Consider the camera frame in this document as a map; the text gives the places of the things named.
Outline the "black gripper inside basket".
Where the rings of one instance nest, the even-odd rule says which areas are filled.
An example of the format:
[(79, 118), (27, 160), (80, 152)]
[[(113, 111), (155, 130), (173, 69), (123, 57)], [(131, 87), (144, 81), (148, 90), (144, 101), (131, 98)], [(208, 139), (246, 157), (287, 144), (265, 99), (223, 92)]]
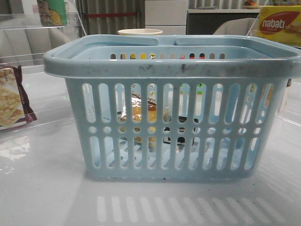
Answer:
[[(186, 122), (187, 117), (185, 117), (185, 116), (179, 116), (178, 120), (179, 120), (180, 123), (184, 123), (184, 122)], [(195, 123), (199, 123), (199, 119), (194, 118), (193, 120), (194, 120)], [(180, 127), (178, 130), (179, 130), (180, 133), (184, 133), (186, 131), (186, 129), (184, 127)], [(169, 127), (165, 127), (164, 128), (164, 132), (165, 133), (170, 132), (170, 128)], [(171, 144), (171, 138), (170, 137), (164, 137), (163, 138), (163, 143), (165, 143), (165, 144)], [(185, 144), (185, 138), (184, 137), (178, 137), (177, 138), (177, 145), (184, 145), (184, 144)]]

